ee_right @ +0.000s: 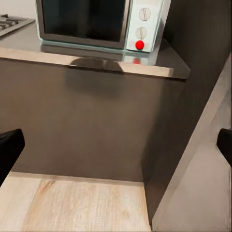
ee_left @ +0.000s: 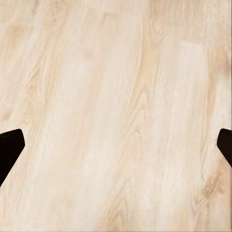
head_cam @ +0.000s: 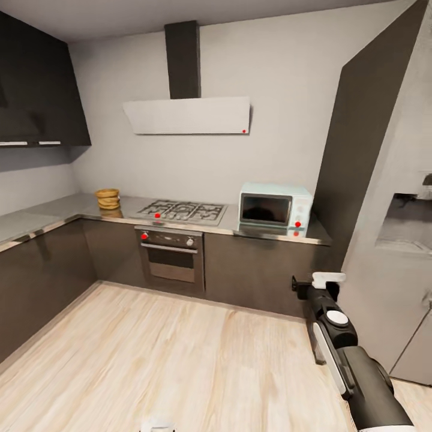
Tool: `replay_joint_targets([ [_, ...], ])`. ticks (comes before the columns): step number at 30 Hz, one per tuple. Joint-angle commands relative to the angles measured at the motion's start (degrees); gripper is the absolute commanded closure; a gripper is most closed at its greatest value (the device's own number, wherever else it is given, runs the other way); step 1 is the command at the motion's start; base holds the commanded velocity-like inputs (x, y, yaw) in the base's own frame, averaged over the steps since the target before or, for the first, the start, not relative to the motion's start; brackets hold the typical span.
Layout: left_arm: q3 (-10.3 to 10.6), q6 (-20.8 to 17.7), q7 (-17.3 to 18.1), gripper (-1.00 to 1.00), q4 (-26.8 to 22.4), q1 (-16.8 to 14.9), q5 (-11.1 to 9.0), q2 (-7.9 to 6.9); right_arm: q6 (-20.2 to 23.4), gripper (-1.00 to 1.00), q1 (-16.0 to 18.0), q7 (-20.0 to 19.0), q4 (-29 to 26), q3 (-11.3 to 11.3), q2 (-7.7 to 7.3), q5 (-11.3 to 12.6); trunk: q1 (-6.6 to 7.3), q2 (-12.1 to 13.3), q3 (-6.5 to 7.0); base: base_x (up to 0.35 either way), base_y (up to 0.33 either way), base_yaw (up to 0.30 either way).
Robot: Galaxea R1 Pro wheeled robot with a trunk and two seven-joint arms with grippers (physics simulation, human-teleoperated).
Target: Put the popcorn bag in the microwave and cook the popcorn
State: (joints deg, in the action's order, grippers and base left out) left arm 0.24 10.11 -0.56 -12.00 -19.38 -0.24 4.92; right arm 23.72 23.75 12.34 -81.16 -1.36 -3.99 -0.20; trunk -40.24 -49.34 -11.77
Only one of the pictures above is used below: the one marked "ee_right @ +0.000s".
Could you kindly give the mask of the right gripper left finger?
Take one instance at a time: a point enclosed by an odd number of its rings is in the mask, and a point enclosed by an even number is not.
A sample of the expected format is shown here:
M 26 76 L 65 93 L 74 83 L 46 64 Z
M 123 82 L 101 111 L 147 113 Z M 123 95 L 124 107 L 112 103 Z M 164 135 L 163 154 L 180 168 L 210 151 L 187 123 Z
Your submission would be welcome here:
M 0 133 L 0 185 L 9 176 L 24 147 L 26 145 L 21 129 Z

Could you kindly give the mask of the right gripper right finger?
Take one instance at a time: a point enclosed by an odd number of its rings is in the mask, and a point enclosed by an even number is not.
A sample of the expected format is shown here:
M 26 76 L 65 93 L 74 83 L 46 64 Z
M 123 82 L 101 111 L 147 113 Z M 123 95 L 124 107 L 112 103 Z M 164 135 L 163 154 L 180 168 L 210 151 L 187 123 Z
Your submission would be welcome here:
M 217 147 L 232 167 L 232 130 L 222 128 L 217 138 Z

